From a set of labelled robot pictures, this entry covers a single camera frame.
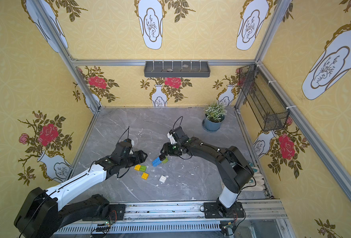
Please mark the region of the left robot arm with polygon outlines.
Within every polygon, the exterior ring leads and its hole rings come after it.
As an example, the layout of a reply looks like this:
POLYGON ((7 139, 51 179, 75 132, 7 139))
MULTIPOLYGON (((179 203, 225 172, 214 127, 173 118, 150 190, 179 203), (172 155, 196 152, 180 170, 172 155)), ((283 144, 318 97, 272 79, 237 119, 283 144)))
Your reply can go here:
POLYGON ((76 203, 72 200, 121 169, 144 163, 147 157, 144 151, 133 150, 130 139, 118 142, 111 155, 93 162, 84 172, 57 186, 30 191, 14 221, 15 227, 26 238, 49 238, 58 229, 84 218, 108 219, 114 210, 102 195, 76 203))

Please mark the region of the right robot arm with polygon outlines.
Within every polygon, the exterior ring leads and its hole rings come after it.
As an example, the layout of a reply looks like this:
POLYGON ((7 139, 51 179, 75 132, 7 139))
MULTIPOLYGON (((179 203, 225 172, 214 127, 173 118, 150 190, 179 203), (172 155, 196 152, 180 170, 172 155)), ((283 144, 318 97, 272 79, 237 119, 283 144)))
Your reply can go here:
POLYGON ((240 150, 235 146, 229 148, 213 146, 197 137, 189 137, 182 127, 171 130, 167 137, 170 142, 163 145, 159 159, 163 160, 167 156, 183 160, 200 157, 215 164, 224 184, 218 205, 225 209, 232 208, 241 191, 255 174, 240 150))

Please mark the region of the black lego brick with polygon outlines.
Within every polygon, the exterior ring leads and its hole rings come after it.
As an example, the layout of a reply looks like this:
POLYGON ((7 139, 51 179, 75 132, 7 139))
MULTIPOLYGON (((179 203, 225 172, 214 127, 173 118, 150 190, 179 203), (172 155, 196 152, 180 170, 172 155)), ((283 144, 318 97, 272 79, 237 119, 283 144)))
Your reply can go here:
POLYGON ((164 161, 166 159, 166 155, 160 154, 159 159, 160 159, 160 161, 164 161))

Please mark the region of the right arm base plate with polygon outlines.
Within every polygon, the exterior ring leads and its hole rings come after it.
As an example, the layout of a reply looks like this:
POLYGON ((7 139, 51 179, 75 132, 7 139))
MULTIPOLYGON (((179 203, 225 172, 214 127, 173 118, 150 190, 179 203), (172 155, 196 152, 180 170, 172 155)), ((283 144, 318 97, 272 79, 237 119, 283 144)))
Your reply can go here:
POLYGON ((244 209, 240 202, 235 202, 230 208, 224 207, 219 202, 205 202, 203 212, 207 219, 236 219, 244 218, 244 209))

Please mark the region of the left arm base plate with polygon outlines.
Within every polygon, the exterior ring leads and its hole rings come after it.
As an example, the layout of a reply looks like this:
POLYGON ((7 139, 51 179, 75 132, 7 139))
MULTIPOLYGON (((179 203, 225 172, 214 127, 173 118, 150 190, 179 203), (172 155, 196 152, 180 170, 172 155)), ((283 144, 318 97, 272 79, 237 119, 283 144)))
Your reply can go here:
POLYGON ((126 205, 125 204, 109 204, 103 212, 103 218, 109 221, 122 221, 125 215, 126 205))

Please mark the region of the white lego brick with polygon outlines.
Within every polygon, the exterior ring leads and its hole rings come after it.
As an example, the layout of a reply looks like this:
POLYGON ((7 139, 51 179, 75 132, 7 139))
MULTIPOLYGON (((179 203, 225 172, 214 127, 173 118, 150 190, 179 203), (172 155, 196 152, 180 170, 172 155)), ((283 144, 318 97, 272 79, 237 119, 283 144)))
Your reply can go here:
POLYGON ((166 179, 167 179, 167 176, 161 176, 159 181, 164 183, 166 181, 166 179))

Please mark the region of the blue long lego brick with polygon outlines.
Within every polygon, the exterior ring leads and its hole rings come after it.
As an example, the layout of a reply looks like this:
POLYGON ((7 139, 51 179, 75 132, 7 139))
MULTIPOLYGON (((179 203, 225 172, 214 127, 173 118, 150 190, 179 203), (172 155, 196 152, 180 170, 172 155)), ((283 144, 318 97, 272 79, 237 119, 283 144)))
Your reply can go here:
POLYGON ((153 162, 152 165, 153 167, 156 167, 158 165, 160 165, 162 163, 161 159, 159 157, 157 157, 153 162))

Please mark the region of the yellow lego brick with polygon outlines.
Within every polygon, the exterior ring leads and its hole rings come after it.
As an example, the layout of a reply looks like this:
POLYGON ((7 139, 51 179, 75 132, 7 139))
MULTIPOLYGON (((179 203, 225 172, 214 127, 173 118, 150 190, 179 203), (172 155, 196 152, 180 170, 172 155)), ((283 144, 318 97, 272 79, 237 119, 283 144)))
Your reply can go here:
POLYGON ((143 173, 141 178, 144 179, 144 180, 147 180, 149 177, 149 174, 148 173, 143 173))
POLYGON ((134 169, 135 169, 136 171, 139 171, 140 168, 141 168, 141 165, 136 165, 136 166, 134 167, 134 169))

